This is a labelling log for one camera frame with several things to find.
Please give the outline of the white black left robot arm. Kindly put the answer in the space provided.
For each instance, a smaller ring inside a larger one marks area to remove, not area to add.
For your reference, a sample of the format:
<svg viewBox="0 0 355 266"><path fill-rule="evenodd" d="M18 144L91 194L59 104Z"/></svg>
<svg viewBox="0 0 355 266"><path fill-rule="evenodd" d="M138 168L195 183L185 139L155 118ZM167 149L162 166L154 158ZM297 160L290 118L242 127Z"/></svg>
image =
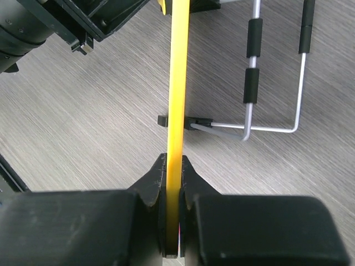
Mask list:
<svg viewBox="0 0 355 266"><path fill-rule="evenodd" d="M17 61L52 35L86 55L118 31L146 1L1 1L1 72L18 72Z"/></svg>

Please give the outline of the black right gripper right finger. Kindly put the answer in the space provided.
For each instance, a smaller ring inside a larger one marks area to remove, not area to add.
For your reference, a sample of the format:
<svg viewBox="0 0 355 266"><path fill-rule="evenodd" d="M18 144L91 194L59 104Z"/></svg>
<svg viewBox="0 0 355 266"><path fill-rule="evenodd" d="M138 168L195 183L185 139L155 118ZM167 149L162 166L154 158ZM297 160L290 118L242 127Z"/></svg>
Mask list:
<svg viewBox="0 0 355 266"><path fill-rule="evenodd" d="M296 195L223 195L182 158L180 254L186 265L350 265L328 208Z"/></svg>

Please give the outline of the yellow bone-shaped eraser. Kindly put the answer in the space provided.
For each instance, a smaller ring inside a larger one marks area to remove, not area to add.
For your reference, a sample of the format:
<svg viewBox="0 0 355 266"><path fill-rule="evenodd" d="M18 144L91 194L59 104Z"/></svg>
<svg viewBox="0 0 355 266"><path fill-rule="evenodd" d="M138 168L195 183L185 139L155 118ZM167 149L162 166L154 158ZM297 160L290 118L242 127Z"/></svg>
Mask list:
<svg viewBox="0 0 355 266"><path fill-rule="evenodd" d="M171 0L158 0L163 15L171 13Z"/></svg>

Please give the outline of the yellow framed whiteboard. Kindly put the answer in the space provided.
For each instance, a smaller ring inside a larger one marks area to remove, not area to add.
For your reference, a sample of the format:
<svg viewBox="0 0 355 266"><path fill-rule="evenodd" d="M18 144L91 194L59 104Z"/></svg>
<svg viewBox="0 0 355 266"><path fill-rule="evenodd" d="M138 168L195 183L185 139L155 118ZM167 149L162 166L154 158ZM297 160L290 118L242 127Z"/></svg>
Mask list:
<svg viewBox="0 0 355 266"><path fill-rule="evenodd" d="M176 258L179 249L179 193L182 178L189 15L189 1L172 2L166 157L167 258Z"/></svg>

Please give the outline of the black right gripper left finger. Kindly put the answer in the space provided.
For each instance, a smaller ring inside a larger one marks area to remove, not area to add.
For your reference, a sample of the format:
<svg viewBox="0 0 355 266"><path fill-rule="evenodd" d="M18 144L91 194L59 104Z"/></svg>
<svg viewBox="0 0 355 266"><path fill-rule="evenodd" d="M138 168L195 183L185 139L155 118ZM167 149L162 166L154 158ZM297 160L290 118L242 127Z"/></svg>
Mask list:
<svg viewBox="0 0 355 266"><path fill-rule="evenodd" d="M125 190L31 192L1 159L2 265L162 265L166 155Z"/></svg>

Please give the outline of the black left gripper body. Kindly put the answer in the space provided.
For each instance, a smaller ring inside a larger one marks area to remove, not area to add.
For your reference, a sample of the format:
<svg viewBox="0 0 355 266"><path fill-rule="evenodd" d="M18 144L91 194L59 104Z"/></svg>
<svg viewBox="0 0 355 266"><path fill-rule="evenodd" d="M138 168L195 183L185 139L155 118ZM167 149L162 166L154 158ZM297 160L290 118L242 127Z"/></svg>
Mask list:
<svg viewBox="0 0 355 266"><path fill-rule="evenodd" d="M60 36L72 51L88 54L120 30L148 1L33 1L33 14L42 23L40 40Z"/></svg>

